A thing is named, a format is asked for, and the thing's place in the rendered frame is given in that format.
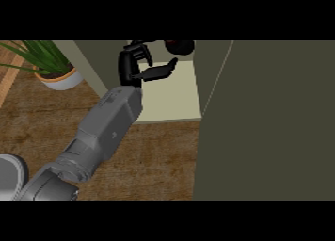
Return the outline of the dark grey cabinet door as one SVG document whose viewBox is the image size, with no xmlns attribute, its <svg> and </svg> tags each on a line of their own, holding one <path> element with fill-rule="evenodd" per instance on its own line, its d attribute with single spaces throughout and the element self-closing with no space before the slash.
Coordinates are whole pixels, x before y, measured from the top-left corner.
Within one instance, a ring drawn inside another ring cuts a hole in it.
<svg viewBox="0 0 335 241">
<path fill-rule="evenodd" d="M 206 107 L 193 197 L 335 200 L 335 41 L 237 41 Z"/>
</svg>

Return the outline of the green plant in white pot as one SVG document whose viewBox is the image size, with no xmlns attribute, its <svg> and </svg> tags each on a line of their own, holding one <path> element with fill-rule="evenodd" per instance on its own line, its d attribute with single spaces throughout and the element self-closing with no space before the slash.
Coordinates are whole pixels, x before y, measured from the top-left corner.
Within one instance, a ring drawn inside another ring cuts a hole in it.
<svg viewBox="0 0 335 241">
<path fill-rule="evenodd" d="M 83 80 L 72 62 L 61 53 L 57 45 L 50 40 L 23 40 L 17 44 L 0 41 L 0 46 L 22 57 L 30 64 L 30 68 L 13 64 L 0 63 L 0 67 L 30 72 L 38 81 L 51 90 L 72 89 Z"/>
</svg>

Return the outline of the dark wine bottle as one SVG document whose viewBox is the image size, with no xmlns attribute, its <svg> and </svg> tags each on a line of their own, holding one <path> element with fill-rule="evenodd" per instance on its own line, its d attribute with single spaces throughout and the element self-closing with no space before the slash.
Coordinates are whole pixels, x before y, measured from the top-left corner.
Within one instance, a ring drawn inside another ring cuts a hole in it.
<svg viewBox="0 0 335 241">
<path fill-rule="evenodd" d="M 194 41 L 191 40 L 166 40 L 165 48 L 173 55 L 187 56 L 194 51 Z"/>
</svg>

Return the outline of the pale wooden cabinet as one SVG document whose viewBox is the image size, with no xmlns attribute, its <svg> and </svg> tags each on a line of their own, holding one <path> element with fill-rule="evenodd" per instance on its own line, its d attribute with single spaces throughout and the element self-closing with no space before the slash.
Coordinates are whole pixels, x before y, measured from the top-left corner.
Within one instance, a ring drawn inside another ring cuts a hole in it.
<svg viewBox="0 0 335 241">
<path fill-rule="evenodd" d="M 97 95 L 119 85 L 117 55 L 125 40 L 58 40 L 55 45 Z M 181 56 L 171 76 L 142 84 L 138 123 L 197 121 L 227 63 L 232 42 L 197 40 L 190 55 Z"/>
</svg>

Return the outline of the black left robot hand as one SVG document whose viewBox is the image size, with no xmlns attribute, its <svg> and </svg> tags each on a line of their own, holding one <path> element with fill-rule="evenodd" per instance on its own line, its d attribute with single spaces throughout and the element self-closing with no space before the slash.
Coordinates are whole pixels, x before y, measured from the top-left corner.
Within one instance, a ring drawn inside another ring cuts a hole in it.
<svg viewBox="0 0 335 241">
<path fill-rule="evenodd" d="M 145 45 L 145 40 L 134 40 L 117 56 L 117 75 L 122 86 L 141 87 L 141 82 L 150 82 L 165 79 L 172 74 L 178 59 L 173 57 L 171 61 L 162 65 L 153 65 L 151 54 Z M 148 68 L 141 71 L 138 68 L 138 61 L 147 60 Z"/>
</svg>

